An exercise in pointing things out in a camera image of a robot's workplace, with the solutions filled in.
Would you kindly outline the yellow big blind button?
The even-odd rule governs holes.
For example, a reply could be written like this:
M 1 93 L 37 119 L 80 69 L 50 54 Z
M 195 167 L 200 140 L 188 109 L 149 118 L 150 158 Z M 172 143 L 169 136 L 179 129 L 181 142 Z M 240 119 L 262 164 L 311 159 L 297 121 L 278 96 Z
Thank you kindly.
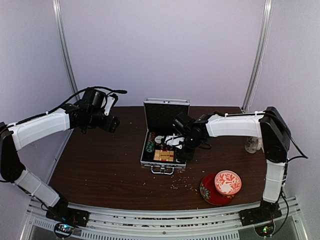
M 168 152 L 162 152 L 159 156 L 161 159 L 168 159 L 170 154 Z

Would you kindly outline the red playing card box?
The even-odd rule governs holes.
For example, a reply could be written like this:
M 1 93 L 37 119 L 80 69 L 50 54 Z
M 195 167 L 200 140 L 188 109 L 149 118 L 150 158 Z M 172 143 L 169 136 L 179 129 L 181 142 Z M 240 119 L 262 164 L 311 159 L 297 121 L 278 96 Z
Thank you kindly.
M 160 162 L 173 162 L 174 153 L 175 152 L 173 150 L 155 150 L 153 160 Z

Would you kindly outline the aluminium poker case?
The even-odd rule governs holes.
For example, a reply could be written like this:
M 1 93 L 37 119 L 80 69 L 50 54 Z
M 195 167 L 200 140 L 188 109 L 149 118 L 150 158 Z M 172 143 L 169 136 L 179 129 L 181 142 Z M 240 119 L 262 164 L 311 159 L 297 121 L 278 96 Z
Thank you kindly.
M 184 138 L 173 126 L 174 118 L 181 112 L 188 114 L 187 99 L 165 99 L 148 97 L 143 102 L 146 120 L 146 136 L 140 164 L 155 175 L 173 175 L 175 170 L 186 168 L 180 159 L 179 150 Z

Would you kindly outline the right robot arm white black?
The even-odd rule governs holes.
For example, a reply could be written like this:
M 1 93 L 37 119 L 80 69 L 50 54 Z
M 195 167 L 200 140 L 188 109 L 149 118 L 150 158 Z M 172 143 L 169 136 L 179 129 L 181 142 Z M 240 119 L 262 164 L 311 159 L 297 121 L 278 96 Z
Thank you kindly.
M 198 119 L 182 112 L 174 118 L 172 125 L 180 134 L 177 146 L 185 153 L 192 153 L 208 138 L 226 136 L 246 137 L 245 150 L 249 153 L 262 150 L 266 159 L 266 176 L 256 216 L 266 221 L 276 212 L 286 182 L 290 162 L 288 152 L 295 141 L 275 107 L 253 113 L 214 112 Z

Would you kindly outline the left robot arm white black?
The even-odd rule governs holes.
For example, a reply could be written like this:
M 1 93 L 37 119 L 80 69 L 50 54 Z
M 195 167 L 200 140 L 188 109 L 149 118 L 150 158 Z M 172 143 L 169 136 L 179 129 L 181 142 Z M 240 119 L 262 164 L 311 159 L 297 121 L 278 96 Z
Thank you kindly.
M 9 125 L 0 124 L 0 177 L 2 183 L 11 183 L 37 198 L 61 222 L 72 218 L 68 201 L 57 190 L 44 183 L 21 162 L 18 151 L 55 133 L 79 128 L 82 133 L 100 128 L 114 133 L 120 124 L 119 117 L 110 114 L 119 94 L 127 90 L 104 86 L 84 88 L 74 96 L 81 99 L 70 103 L 67 98 L 57 107 L 44 113 Z

